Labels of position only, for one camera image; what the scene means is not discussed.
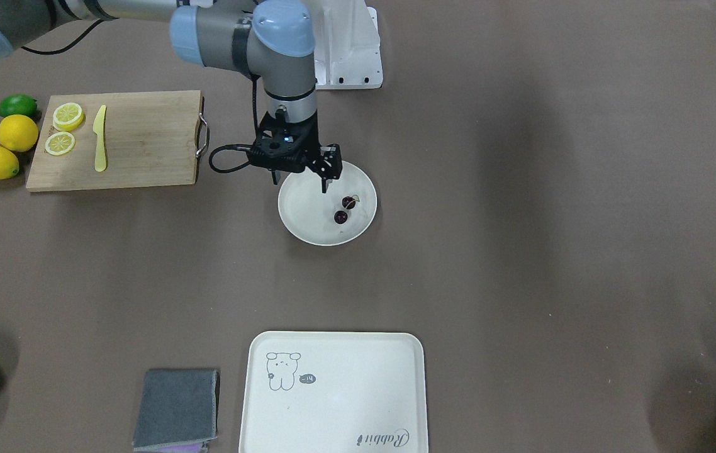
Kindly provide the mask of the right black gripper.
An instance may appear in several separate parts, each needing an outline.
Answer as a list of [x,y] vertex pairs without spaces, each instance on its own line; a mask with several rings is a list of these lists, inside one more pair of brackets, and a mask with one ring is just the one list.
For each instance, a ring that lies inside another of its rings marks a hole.
[[327,193],[330,180],[342,173],[340,146],[320,143],[317,112],[298,123],[265,113],[249,149],[249,164],[273,172],[310,170],[322,179],[322,193]]

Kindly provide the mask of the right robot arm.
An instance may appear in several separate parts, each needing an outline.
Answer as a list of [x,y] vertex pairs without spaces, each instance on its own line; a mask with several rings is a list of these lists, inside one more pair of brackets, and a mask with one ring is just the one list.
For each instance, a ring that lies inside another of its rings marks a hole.
[[323,193],[340,178],[340,147],[318,138],[314,20],[300,1],[0,1],[0,60],[62,24],[118,18],[166,22],[181,59],[263,82],[268,111],[239,146],[249,165],[274,182],[314,172]]

